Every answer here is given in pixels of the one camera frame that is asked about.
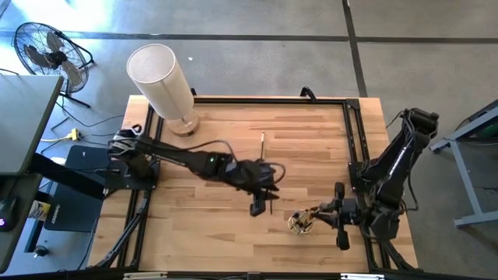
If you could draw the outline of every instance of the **black robotic arm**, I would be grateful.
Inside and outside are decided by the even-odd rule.
[[[181,149],[153,140],[148,135],[140,134],[140,131],[140,126],[118,131],[114,139],[110,141],[108,149],[110,157],[127,164],[132,176],[149,176],[152,171],[149,168],[150,160],[147,159],[147,156],[153,156],[156,160],[166,160],[184,166],[203,180],[223,182],[235,187],[238,191],[242,190],[252,194],[254,196],[250,212],[252,216],[265,211],[265,200],[279,198],[269,191],[279,190],[275,184],[285,176],[285,168],[280,178],[275,180],[275,169],[272,167],[275,163],[267,163],[262,159],[237,160],[230,145],[221,140]],[[217,142],[226,144],[230,153],[191,151]]]
[[[439,116],[412,108],[401,111],[397,117],[402,119],[402,129],[378,158],[349,163],[355,197],[344,198],[344,184],[336,183],[332,202],[308,210],[312,217],[338,230],[336,243],[341,250],[349,249],[344,225],[359,226],[365,237],[388,243],[398,233],[399,216],[418,209],[415,197],[416,206],[406,207],[402,199],[403,184],[408,178],[413,194],[411,169],[430,139],[436,136]]]

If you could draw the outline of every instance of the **desk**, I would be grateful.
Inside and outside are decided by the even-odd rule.
[[[0,75],[0,199],[15,184],[11,195],[18,201],[16,226],[0,233],[0,273],[12,259],[42,177],[93,198],[103,197],[103,186],[98,182],[35,153],[63,81],[49,75]],[[28,243],[36,245],[40,231],[41,227],[35,226],[32,233],[36,232],[36,238],[32,235]]]
[[[359,102],[370,156],[374,158],[388,145],[381,102],[377,98]],[[130,96],[123,127],[144,124],[147,106],[143,96]],[[202,103],[195,104],[195,109],[201,124],[194,135],[180,138],[165,127],[161,140],[188,147],[224,139],[233,146],[237,158],[256,159],[264,131],[265,159],[287,168],[285,179],[278,185],[280,199],[273,202],[273,215],[267,207],[266,213],[253,218],[248,209],[251,196],[162,163],[149,208],[141,271],[368,271],[363,238],[356,227],[346,229],[351,243],[347,251],[335,246],[336,232],[324,223],[317,222],[306,236],[295,236],[287,228],[293,211],[330,201],[334,182],[344,182],[346,190],[350,189],[342,107]],[[205,149],[225,151],[222,145]],[[129,191],[117,191],[104,201],[89,265],[103,258],[123,230],[129,196]],[[407,262],[416,266],[406,215],[401,220],[393,244]]]

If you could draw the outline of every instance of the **black fan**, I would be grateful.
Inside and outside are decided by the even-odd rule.
[[[61,31],[43,23],[23,23],[16,30],[14,48],[24,67],[33,75],[60,75],[64,78],[62,96],[86,107],[70,93],[80,91],[88,81],[88,65],[93,56]],[[86,61],[81,50],[90,56]]]

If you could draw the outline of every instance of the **gray floor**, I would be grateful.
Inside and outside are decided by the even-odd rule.
[[[13,31],[33,20],[60,30],[88,32],[347,35],[340,0],[50,1],[65,11],[63,16],[54,15],[46,2],[13,0],[0,18],[0,31]],[[492,1],[350,0],[350,5],[357,36],[498,37],[498,5]],[[346,42],[76,41],[97,61],[86,87],[75,94],[93,109],[68,105],[87,124],[125,112],[128,96],[139,94],[126,75],[125,63],[133,50],[152,42],[175,50],[199,94],[295,96],[301,86],[309,86],[318,96],[358,96]],[[381,98],[386,121],[406,107],[435,111],[441,116],[437,138],[498,97],[498,44],[359,44],[359,56],[368,95]],[[0,37],[0,57],[0,68],[27,73],[8,37]],[[64,117],[56,108],[48,127]],[[44,137],[63,136],[74,127],[87,134],[106,134],[120,125],[117,119],[88,129],[67,121],[55,135],[47,130]],[[389,135],[394,137],[398,129],[394,124]],[[47,156],[65,156],[71,144],[61,143]],[[472,208],[451,153],[435,156],[426,151],[413,169],[412,181],[421,209],[410,213],[409,221],[420,267],[497,278],[498,222],[465,231],[453,227],[453,218],[470,215]],[[496,192],[478,193],[483,208],[498,208]],[[7,274],[74,269],[88,238],[44,231],[40,240],[47,241],[51,255],[33,259],[18,248]]]

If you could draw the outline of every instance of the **wooden table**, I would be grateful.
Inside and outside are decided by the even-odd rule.
[[[359,101],[374,158],[388,145],[381,102],[378,98]],[[123,127],[144,124],[147,106],[143,96],[130,96]],[[253,218],[248,209],[251,196],[163,162],[149,209],[141,271],[368,271],[363,239],[356,227],[346,228],[351,243],[347,251],[335,246],[336,231],[322,222],[304,236],[292,234],[287,227],[295,210],[330,201],[336,181],[345,183],[346,196],[352,195],[341,106],[196,104],[195,109],[201,125],[194,135],[180,138],[165,126],[161,140],[189,147],[224,139],[238,159],[257,159],[264,131],[265,159],[283,163],[287,169],[278,184],[280,199],[273,202],[273,215],[267,207],[266,213]],[[226,147],[218,144],[204,149],[226,152]],[[118,191],[103,203],[89,264],[98,262],[122,232],[129,196],[130,191]],[[406,215],[401,217],[393,244],[407,262],[417,265]]]

